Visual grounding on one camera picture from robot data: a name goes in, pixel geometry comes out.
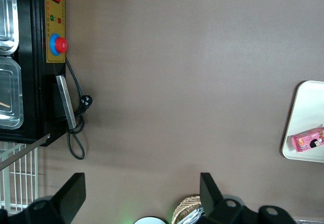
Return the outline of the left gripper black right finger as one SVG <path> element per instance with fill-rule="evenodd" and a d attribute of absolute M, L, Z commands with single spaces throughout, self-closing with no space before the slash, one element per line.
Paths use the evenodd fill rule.
<path fill-rule="evenodd" d="M 205 213 L 200 223 L 295 223 L 280 207 L 264 205 L 254 212 L 232 197 L 225 198 L 208 172 L 200 174 L 199 195 Z"/>

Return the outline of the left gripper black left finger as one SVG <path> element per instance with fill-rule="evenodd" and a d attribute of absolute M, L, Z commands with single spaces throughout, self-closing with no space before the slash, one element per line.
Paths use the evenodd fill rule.
<path fill-rule="evenodd" d="M 54 196 L 39 198 L 18 214 L 1 209 L 1 223 L 72 223 L 85 199 L 85 174 L 75 173 Z"/>

